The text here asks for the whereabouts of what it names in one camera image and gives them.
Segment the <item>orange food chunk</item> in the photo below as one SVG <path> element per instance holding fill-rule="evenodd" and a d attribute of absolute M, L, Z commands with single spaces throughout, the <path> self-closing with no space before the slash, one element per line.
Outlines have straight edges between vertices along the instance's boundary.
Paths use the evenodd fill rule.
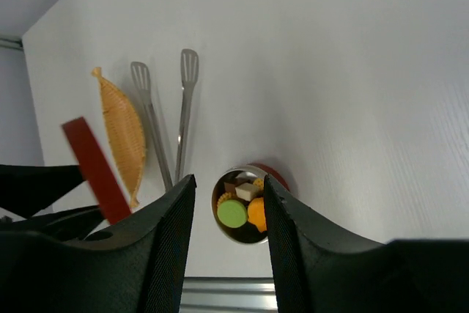
<path fill-rule="evenodd" d="M 264 198 L 258 197 L 253 199 L 247 208 L 248 222 L 253 224 L 259 232 L 267 231 L 267 222 L 265 218 Z"/>

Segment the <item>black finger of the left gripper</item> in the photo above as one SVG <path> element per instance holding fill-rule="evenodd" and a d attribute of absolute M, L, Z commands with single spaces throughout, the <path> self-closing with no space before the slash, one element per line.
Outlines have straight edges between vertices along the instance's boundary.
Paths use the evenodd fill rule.
<path fill-rule="evenodd" d="M 30 218 L 85 181 L 78 166 L 1 165 L 1 208 Z"/>
<path fill-rule="evenodd" d="M 105 220 L 100 208 L 80 207 L 16 222 L 1 221 L 1 234 L 7 232 L 39 232 L 59 241 L 83 240 Z"/>

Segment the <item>orange food slice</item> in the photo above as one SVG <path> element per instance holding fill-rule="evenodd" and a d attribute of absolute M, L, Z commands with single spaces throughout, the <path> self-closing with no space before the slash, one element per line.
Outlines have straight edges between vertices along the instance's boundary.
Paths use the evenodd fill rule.
<path fill-rule="evenodd" d="M 260 190 L 264 189 L 264 180 L 262 178 L 256 178 L 253 181 L 253 184 L 258 187 Z"/>
<path fill-rule="evenodd" d="M 218 201 L 217 201 L 217 206 L 219 207 L 220 204 L 222 204 L 223 202 L 227 201 L 227 200 L 230 200 L 230 199 L 235 199 L 237 196 L 236 194 L 234 193 L 231 193 L 231 192 L 225 192 L 224 194 L 222 194 L 219 198 L 218 198 Z"/>

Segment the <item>red round lid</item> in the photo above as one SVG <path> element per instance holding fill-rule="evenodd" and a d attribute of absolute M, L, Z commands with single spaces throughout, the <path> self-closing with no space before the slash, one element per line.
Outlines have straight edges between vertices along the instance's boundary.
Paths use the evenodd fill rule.
<path fill-rule="evenodd" d="M 104 218 L 111 225 L 127 218 L 130 207 L 87 121 L 83 117 L 70 120 L 62 130 Z"/>

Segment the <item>white food cube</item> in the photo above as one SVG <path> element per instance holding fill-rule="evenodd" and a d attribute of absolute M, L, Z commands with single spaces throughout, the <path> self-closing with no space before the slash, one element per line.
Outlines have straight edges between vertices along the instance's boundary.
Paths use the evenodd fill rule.
<path fill-rule="evenodd" d="M 250 202 L 259 193 L 259 188 L 251 183 L 243 183 L 235 187 L 235 192 L 239 199 Z"/>

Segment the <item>green round food piece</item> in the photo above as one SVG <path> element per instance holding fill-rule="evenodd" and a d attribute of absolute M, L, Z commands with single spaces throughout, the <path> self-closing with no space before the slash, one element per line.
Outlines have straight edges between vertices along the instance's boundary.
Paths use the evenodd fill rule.
<path fill-rule="evenodd" d="M 222 202 L 217 209 L 218 220 L 226 227 L 236 229 L 248 220 L 246 207 L 235 199 Z"/>

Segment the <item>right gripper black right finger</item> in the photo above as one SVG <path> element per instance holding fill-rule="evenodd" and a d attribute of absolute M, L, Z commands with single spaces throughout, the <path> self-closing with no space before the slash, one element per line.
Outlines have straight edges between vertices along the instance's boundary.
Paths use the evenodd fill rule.
<path fill-rule="evenodd" d="M 280 312 L 466 312 L 466 240 L 361 237 L 265 178 L 270 261 Z"/>

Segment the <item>dark brown food piece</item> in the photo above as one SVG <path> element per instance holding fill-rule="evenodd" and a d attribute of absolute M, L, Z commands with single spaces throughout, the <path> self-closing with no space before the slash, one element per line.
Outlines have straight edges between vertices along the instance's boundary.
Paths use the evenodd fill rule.
<path fill-rule="evenodd" d="M 226 192 L 226 193 L 230 193 L 230 194 L 236 195 L 236 187 L 237 187 L 237 184 L 236 184 L 236 183 L 224 182 L 224 188 L 225 188 L 225 192 Z"/>

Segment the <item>steel serving tongs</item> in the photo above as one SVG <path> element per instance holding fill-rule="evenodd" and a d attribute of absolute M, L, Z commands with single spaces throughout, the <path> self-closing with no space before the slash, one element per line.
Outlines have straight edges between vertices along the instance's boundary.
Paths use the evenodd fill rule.
<path fill-rule="evenodd" d="M 167 99 L 163 97 L 164 83 L 154 79 L 150 69 L 143 62 L 130 63 L 130 76 L 140 98 L 144 114 L 150 128 L 150 138 L 156 154 L 163 185 L 169 190 L 184 175 L 190 130 L 191 104 L 196 84 L 199 79 L 199 55 L 192 48 L 184 48 L 180 52 L 180 89 L 181 108 L 178 122 L 176 150 L 170 145 L 169 127 L 175 124 L 169 119 L 175 114 L 165 106 Z"/>

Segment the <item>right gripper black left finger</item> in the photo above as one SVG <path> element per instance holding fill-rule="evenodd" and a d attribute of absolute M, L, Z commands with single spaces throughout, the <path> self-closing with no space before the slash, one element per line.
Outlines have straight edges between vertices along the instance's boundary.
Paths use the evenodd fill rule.
<path fill-rule="evenodd" d="M 196 179 L 84 240 L 1 234 L 3 312 L 178 312 Z"/>

